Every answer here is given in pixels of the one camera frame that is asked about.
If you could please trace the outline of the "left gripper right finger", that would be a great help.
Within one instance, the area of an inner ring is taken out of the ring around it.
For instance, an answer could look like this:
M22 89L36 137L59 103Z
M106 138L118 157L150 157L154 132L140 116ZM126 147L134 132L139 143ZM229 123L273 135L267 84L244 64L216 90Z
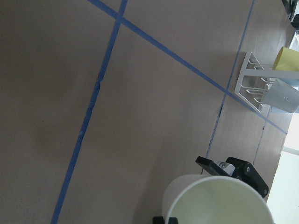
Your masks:
M170 217L168 224L178 224L178 219L176 217Z

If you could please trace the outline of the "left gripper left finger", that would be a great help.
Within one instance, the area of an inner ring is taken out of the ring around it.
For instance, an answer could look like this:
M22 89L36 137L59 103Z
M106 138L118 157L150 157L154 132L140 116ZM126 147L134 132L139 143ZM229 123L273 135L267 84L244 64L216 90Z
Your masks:
M165 224L164 218L162 216L153 217L153 224Z

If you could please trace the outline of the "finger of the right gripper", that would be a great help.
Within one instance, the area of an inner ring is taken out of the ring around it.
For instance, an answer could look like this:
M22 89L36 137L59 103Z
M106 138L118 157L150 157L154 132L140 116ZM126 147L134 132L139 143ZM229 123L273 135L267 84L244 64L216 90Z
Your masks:
M213 160L199 156L195 162L210 175L232 177L245 182L255 189L262 198L265 198L269 193L268 185L248 161L228 157L226 161L216 163Z

